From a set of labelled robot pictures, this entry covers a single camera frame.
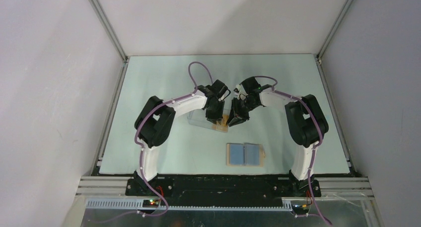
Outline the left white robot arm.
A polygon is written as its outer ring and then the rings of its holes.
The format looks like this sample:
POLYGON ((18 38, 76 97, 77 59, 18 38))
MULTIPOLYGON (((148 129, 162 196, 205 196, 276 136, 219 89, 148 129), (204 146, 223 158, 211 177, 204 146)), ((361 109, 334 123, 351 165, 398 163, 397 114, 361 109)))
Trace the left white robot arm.
POLYGON ((225 99, 231 90, 220 80, 211 85, 196 86, 192 93, 163 100, 157 96, 148 99, 137 117, 135 143, 140 145, 138 189, 144 195, 152 195, 157 189, 153 179, 157 175, 159 146, 169 137, 174 119, 194 110, 204 110, 205 119, 215 125, 222 124, 225 99))

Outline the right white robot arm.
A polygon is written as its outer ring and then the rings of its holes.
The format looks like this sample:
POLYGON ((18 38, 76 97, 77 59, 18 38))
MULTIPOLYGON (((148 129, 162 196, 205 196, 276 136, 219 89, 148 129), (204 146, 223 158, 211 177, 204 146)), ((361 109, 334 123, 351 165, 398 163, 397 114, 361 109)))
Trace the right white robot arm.
POLYGON ((257 79, 252 76, 236 85, 227 125, 232 127, 248 121, 249 113, 260 106, 284 108, 289 133, 300 146, 290 170, 295 179, 290 180, 288 188, 294 196, 302 196, 309 189, 306 179, 311 179, 317 148, 329 125, 314 95, 287 94, 276 90, 274 84, 261 85, 257 79))

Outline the clear plastic card box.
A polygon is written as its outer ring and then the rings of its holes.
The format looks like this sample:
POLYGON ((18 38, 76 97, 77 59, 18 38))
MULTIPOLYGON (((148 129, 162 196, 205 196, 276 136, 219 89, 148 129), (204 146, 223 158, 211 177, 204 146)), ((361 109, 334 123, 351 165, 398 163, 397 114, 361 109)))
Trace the clear plastic card box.
MULTIPOLYGON (((205 110, 194 110, 191 111, 188 116, 187 116, 187 120, 188 123, 190 125, 193 126, 197 126, 197 127, 201 127, 201 128, 206 128, 206 129, 211 129, 213 130, 212 124, 211 122, 209 122, 206 117, 205 117, 205 110)), ((223 110, 223 115, 227 115, 229 117, 229 110, 228 109, 224 109, 223 110)))

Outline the tan leather card holder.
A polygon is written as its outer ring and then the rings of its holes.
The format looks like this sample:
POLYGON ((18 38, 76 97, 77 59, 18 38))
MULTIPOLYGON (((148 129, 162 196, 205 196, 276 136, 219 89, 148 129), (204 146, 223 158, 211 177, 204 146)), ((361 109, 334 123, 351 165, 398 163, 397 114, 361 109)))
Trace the tan leather card holder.
POLYGON ((228 143, 226 145, 226 165, 228 166, 264 166, 266 154, 260 144, 228 143))

